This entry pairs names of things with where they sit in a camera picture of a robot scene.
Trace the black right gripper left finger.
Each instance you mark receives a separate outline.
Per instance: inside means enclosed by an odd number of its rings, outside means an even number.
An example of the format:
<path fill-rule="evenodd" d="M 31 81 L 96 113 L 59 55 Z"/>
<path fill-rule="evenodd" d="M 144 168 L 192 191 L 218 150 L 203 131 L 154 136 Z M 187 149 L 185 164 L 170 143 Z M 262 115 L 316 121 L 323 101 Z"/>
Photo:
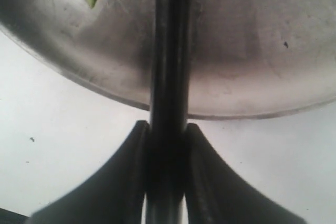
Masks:
<path fill-rule="evenodd" d="M 141 223 L 145 182 L 145 141 L 149 125 L 137 121 L 114 155 L 90 178 L 29 223 Z"/>

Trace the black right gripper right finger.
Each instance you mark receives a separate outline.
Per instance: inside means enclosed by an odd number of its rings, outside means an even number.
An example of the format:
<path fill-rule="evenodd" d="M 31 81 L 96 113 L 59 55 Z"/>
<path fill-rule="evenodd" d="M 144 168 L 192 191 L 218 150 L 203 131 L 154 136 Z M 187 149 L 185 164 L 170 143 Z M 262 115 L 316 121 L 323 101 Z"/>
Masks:
<path fill-rule="evenodd" d="M 196 124 L 188 124 L 186 138 L 189 223 L 305 223 L 236 174 Z"/>

